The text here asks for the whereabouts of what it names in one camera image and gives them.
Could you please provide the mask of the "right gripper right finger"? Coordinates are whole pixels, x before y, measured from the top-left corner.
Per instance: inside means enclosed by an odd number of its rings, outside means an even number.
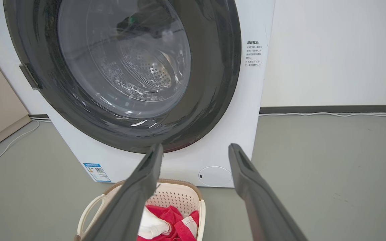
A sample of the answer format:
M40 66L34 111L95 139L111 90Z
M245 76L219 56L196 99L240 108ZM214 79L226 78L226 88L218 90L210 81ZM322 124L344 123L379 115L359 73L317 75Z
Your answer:
M307 238L242 148L229 145L234 187L245 202L253 240L306 241Z

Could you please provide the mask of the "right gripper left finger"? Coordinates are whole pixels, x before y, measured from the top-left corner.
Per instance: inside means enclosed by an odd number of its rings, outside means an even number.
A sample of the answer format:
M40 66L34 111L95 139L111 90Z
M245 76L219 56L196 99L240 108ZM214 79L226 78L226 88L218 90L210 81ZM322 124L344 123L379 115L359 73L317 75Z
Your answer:
M99 215L83 241L135 241L146 201L154 194L163 157L161 144L154 144L108 206Z

